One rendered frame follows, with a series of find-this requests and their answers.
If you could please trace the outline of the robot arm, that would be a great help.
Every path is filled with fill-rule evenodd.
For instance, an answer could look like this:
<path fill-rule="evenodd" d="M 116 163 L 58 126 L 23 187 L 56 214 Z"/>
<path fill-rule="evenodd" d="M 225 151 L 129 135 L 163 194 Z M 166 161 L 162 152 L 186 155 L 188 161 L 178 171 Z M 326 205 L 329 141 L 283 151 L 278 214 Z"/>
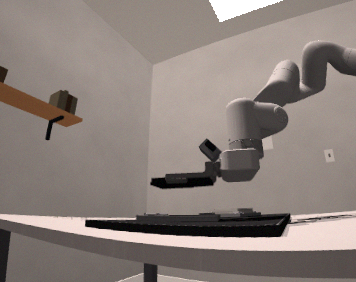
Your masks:
<path fill-rule="evenodd" d="M 329 41 L 309 42 L 302 52 L 301 82 L 298 66 L 284 60 L 253 100 L 231 101 L 226 107 L 229 150 L 257 149 L 264 154 L 262 139 L 282 131 L 288 124 L 282 107 L 325 88 L 327 63 L 341 74 L 356 76 L 356 49 Z"/>

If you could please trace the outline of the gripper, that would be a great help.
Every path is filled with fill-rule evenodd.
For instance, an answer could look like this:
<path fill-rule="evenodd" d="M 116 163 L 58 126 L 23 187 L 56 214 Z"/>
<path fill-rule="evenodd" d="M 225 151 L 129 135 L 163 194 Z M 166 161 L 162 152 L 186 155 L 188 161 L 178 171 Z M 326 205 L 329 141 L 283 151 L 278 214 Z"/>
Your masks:
<path fill-rule="evenodd" d="M 264 154 L 256 149 L 226 150 L 220 154 L 220 162 L 206 161 L 204 172 L 165 174 L 165 180 L 168 184 L 187 183 L 187 178 L 205 178 L 213 175 L 211 178 L 215 183 L 217 174 L 220 174 L 218 178 L 222 177 L 225 182 L 251 181 L 260 169 L 259 160 L 263 157 Z"/>

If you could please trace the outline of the grey rectangular frame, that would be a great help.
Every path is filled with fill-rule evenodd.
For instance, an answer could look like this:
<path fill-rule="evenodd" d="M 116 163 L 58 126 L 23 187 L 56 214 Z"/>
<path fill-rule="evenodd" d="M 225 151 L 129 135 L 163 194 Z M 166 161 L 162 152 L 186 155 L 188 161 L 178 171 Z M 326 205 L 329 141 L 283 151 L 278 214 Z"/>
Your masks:
<path fill-rule="evenodd" d="M 252 213 L 242 213 L 242 212 L 233 212 L 229 214 L 220 214 L 220 217 L 248 217 L 261 215 L 261 212 L 252 211 Z"/>

